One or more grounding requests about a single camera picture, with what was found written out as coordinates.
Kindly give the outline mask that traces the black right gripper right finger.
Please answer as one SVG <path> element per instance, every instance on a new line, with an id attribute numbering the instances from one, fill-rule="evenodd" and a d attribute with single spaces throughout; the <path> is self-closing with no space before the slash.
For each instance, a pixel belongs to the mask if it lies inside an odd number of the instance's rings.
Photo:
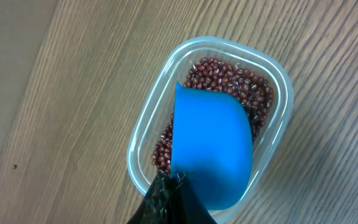
<path id="1" fill-rule="evenodd" d="M 177 186 L 172 198 L 172 223 L 216 224 L 203 203 L 195 194 L 187 173 L 176 173 Z"/>

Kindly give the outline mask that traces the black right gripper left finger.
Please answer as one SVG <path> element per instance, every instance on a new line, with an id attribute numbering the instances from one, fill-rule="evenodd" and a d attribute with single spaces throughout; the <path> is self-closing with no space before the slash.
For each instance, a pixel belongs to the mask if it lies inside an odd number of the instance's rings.
<path id="1" fill-rule="evenodd" d="M 135 214 L 127 224 L 172 224 L 175 181 L 158 171 Z"/>

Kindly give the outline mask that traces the blue plastic measuring scoop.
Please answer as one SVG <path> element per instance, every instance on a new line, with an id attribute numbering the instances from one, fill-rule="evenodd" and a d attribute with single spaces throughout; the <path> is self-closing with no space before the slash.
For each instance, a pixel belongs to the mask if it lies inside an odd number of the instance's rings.
<path id="1" fill-rule="evenodd" d="M 175 88 L 171 172 L 186 172 L 207 210 L 224 210 L 244 195 L 252 170 L 245 109 L 222 92 Z"/>

